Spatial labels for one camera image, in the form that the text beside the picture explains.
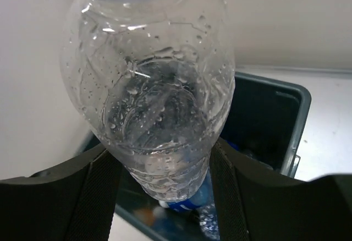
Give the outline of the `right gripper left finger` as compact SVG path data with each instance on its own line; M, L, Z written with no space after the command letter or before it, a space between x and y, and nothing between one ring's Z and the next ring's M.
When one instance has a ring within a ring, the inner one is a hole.
M122 164L99 144L1 181L1 240L108 240Z

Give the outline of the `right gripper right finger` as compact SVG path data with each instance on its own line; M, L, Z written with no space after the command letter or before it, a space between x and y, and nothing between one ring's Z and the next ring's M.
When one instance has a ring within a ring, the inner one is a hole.
M351 175L309 182L266 168L218 139L210 171L221 240L351 240Z

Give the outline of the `blue label plastic bottle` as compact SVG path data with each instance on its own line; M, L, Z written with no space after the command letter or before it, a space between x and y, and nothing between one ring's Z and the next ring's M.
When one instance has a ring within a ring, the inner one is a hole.
M159 201L159 205L165 209L171 209L176 212L188 212L197 210L210 204L213 201L212 185L204 181L198 191L189 199L178 202Z

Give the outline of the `clear crushed plastic bottle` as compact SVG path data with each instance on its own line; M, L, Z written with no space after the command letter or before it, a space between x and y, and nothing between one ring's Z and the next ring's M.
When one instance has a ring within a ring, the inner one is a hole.
M198 190L235 89L225 0L74 0L60 70L76 110L151 197Z

